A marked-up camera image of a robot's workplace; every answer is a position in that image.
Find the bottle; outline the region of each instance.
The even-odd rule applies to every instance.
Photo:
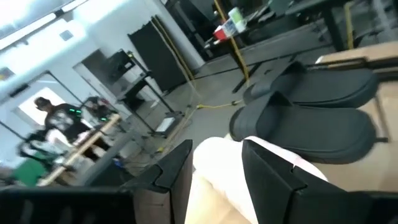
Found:
[[[239,33],[242,33],[246,30],[246,21],[243,19],[243,16],[237,7],[230,10],[228,15],[234,22],[236,30]]]

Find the white cloth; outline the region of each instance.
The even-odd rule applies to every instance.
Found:
[[[292,163],[292,167],[299,166],[327,181],[320,170],[299,155],[257,137],[248,137],[247,139],[289,161]],[[242,145],[242,142],[230,139],[208,138],[195,149],[193,165],[197,170],[196,172],[223,194],[249,222],[257,224],[256,213],[244,177]]]

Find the graphic t-shirt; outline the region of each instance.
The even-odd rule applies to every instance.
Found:
[[[76,113],[78,108],[67,103],[54,106],[53,110],[47,114],[44,120],[46,129],[59,130],[70,143],[74,142],[78,135],[90,130],[81,122],[81,118]]]

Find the wooden table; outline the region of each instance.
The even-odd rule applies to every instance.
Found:
[[[394,58],[398,59],[398,41],[324,55],[318,58],[316,63],[361,57],[366,57],[369,63],[387,61]],[[397,70],[397,68],[389,67],[378,70],[377,72],[390,72],[391,70]]]
[[[120,119],[120,115],[113,114],[108,122],[94,135],[92,135],[84,144],[82,144],[79,148],[76,148],[70,155],[68,159],[63,163],[65,167],[68,167],[73,164],[73,162],[82,155],[87,149],[89,149],[95,141],[97,141],[105,131],[107,131],[110,127],[112,127],[115,123],[117,123]],[[50,185],[57,177],[63,174],[66,171],[66,168],[60,166],[49,173],[45,178],[41,179],[37,186],[46,186]]]

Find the black stand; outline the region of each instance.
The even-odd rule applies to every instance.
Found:
[[[326,26],[328,27],[328,31],[331,37],[331,41],[333,46],[335,47],[337,52],[341,52],[345,50],[343,39],[341,38],[340,31],[338,29],[337,23],[331,9],[323,10],[322,17],[325,21]]]

